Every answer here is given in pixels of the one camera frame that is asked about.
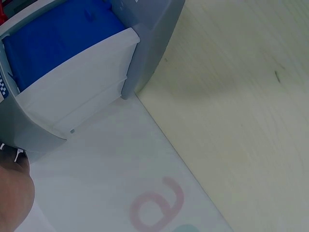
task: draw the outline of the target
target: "blue fabric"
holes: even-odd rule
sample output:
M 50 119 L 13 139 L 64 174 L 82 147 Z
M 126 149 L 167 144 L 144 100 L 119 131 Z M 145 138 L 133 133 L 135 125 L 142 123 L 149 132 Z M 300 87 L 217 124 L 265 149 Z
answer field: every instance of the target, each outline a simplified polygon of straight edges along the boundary
M 61 63 L 124 29 L 110 3 L 67 0 L 2 41 L 14 80 L 23 91 Z

